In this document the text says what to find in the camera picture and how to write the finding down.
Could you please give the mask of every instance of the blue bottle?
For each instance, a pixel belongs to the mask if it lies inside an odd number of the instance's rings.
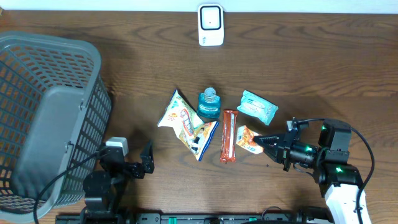
[[[221,112],[221,98],[216,95],[216,90],[209,87],[198,97],[198,115],[205,118],[217,119]]]

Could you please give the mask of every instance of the white backdrop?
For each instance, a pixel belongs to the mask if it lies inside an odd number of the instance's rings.
[[[218,3],[226,12],[398,14],[398,0],[0,0],[3,9],[193,12]]]

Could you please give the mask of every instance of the wooden table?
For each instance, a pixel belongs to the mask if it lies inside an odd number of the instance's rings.
[[[219,128],[203,160],[157,122],[174,89],[196,106],[208,86],[223,108],[236,108],[243,90],[279,106],[270,126],[238,115],[238,126],[283,133],[292,118],[336,118],[368,139],[376,170],[366,187],[373,223],[398,222],[398,16],[345,14],[225,14],[221,47],[200,47],[196,13],[4,11],[0,31],[22,30],[80,39],[101,52],[101,76],[115,97],[106,138],[129,140],[129,161],[155,142],[155,172],[132,182],[123,204],[164,213],[261,213],[269,206],[325,207],[318,185],[284,172],[265,154],[236,148],[237,163],[220,163]],[[316,144],[320,123],[303,134]],[[349,163],[363,179],[368,150],[353,135]],[[77,213],[76,205],[52,210]]]

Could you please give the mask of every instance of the gray laundry basket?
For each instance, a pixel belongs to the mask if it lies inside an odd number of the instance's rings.
[[[0,219],[31,222],[40,191],[102,143],[111,101],[91,44],[46,35],[0,34]],[[41,198],[38,217],[84,196],[92,159]]]

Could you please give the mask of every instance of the bottle label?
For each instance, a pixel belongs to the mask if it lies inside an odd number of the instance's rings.
[[[209,111],[209,112],[216,112],[216,111],[218,111],[218,108],[214,108],[214,107],[207,107],[207,106],[203,106],[203,105],[199,105],[199,108],[201,109],[201,110],[204,110],[204,111]]]

